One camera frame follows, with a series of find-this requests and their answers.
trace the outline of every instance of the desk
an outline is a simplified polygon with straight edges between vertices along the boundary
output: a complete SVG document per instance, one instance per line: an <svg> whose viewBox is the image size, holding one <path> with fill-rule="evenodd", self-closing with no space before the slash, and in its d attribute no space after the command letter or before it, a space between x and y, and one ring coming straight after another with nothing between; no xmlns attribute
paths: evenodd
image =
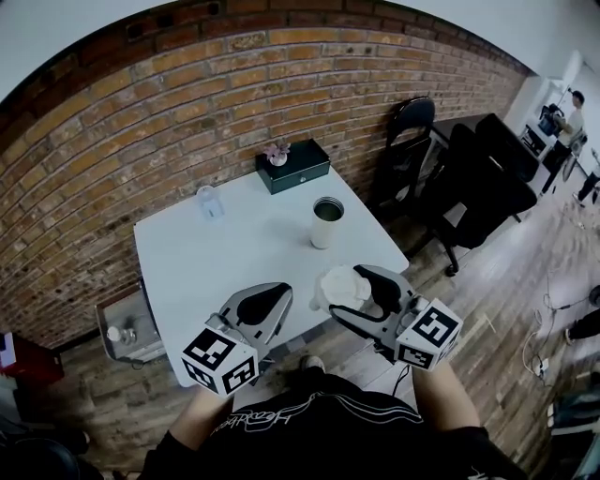
<svg viewBox="0 0 600 480"><path fill-rule="evenodd" d="M443 148L448 148L450 143L450 135L452 134L452 128L458 124L466 125L472 131L475 131L477 124L488 116L488 113L482 113L479 115L463 116L461 118L450 118L449 120L439 120L433 122L429 137L431 138L431 144L427 149L425 158L423 159L423 165L427 164L429 156L436 145L439 143Z"/></svg>
<svg viewBox="0 0 600 480"><path fill-rule="evenodd" d="M431 155L431 152L438 143L441 144L443 148L448 148L448 144L450 142L450 135L452 134L452 129L456 125L462 124L470 128L472 131L475 131L475 127L477 127L477 124L487 116L488 113L483 113L479 115L464 116L462 118L451 118L449 120L440 120L438 122L433 122L433 125L431 126L431 132L429 133L429 137L431 138L431 145L425 153L423 165L426 165L429 156ZM550 172L542 163L544 156L540 156L538 158L538 160L540 161L540 165L537 168L537 171L535 172L535 177L527 184L530 186L530 188L536 195L539 195L541 193L544 184L550 177Z"/></svg>
<svg viewBox="0 0 600 480"><path fill-rule="evenodd" d="M288 317L274 348L329 318L309 307L315 278L346 263L402 272L409 262L394 241L332 168L317 178L271 195L257 173L217 187L225 215L204 218L193 197L138 222L134 228L150 306L177 380L194 382L181 351L198 322L235 292L273 281L292 285ZM344 204L336 241L327 250L310 244L312 205L323 196Z"/></svg>

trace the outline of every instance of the office chair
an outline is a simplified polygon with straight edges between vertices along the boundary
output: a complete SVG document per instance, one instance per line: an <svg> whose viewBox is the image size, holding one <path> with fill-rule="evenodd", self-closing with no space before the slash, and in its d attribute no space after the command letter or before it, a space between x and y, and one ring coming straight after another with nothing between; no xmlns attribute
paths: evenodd
<svg viewBox="0 0 600 480"><path fill-rule="evenodd" d="M392 201L397 213L414 198L421 164L431 144L429 132L435 117L435 104L429 97L417 97L399 103L387 124L385 150L379 160L367 207L380 217L382 203ZM409 128L423 128L417 137L393 145L394 140Z"/></svg>
<svg viewBox="0 0 600 480"><path fill-rule="evenodd" d="M466 211L453 226L445 217L462 203ZM535 193L512 172L494 161L470 129L456 125L444 164L427 179L409 215L427 226L426 234L406 256L414 257L434 237L450 258L446 275L458 271L454 247L476 248L508 217L533 207Z"/></svg>
<svg viewBox="0 0 600 480"><path fill-rule="evenodd" d="M480 144L505 170L523 182L531 182L539 167L535 155L506 124L491 113L475 127Z"/></svg>

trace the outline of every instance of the white pot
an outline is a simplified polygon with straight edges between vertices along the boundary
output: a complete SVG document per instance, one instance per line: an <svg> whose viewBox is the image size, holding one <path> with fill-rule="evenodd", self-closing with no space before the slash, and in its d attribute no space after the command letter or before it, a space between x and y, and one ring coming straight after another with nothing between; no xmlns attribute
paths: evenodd
<svg viewBox="0 0 600 480"><path fill-rule="evenodd" d="M280 167L281 165L285 165L285 162L288 161L288 154L283 154L279 157L270 157L269 161L276 167Z"/></svg>

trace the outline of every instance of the person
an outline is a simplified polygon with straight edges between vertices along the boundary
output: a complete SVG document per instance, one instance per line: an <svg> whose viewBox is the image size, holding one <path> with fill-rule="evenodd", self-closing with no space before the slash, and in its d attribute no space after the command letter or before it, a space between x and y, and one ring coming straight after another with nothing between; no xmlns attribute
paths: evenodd
<svg viewBox="0 0 600 480"><path fill-rule="evenodd" d="M583 200L590 194L590 192L598 183L598 180L600 180L600 162L598 161L598 154L594 149L592 149L592 156L596 160L596 167L593 169L593 172L590 174L590 176L586 178L585 182L583 182L583 187L581 187L579 193L573 194L573 198L577 200L579 206L582 207L585 206L583 204Z"/></svg>
<svg viewBox="0 0 600 480"><path fill-rule="evenodd" d="M573 345L574 340L594 337L600 334L600 309L588 313L577 320L571 328L564 330L564 339L567 345Z"/></svg>
<svg viewBox="0 0 600 480"><path fill-rule="evenodd" d="M569 116L568 121L565 121L564 118L560 117L558 114L555 114L554 116L554 121L562 128L562 132L552 150L550 150L547 153L546 158L544 158L544 165L549 169L550 177L544 184L542 193L548 191L552 182L554 182L556 175L558 175L561 170L564 161L571 155L571 141L584 126L583 112L581 109L585 102L585 97L581 92L576 90L573 92L571 100L575 110Z"/></svg>
<svg viewBox="0 0 600 480"><path fill-rule="evenodd" d="M473 402L447 361L412 374L419 413L378 392L326 374L309 356L292 389L234 413L233 401L198 387L141 480L364 471L390 478L527 476L488 438Z"/></svg>

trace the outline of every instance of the potted succulent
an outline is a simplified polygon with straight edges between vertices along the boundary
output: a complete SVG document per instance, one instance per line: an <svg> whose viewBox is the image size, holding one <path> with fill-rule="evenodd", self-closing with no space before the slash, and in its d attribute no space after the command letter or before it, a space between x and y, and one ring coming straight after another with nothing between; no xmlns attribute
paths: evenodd
<svg viewBox="0 0 600 480"><path fill-rule="evenodd" d="M275 145L274 143L271 143L262 152L266 155L266 159L269 160L272 165L280 167L281 165L284 165L286 161L288 161L290 144L281 143L279 145Z"/></svg>

